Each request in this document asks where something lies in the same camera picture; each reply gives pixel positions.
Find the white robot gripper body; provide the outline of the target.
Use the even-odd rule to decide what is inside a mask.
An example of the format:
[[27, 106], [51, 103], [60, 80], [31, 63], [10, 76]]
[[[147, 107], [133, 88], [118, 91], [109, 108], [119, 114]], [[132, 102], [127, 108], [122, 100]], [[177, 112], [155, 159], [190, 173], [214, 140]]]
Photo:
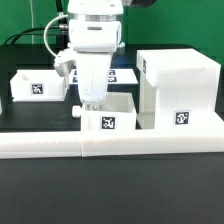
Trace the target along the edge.
[[71, 19], [69, 39], [75, 52], [80, 101], [103, 104], [113, 53], [121, 40], [121, 23]]

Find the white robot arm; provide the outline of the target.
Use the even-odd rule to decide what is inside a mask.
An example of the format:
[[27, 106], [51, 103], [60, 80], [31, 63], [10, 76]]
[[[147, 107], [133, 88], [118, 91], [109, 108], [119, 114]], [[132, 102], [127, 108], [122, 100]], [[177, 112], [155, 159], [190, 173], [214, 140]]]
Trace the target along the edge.
[[105, 102], [113, 54], [121, 42], [118, 17], [125, 7], [150, 7], [157, 0], [69, 0], [69, 50], [78, 74], [80, 101]]

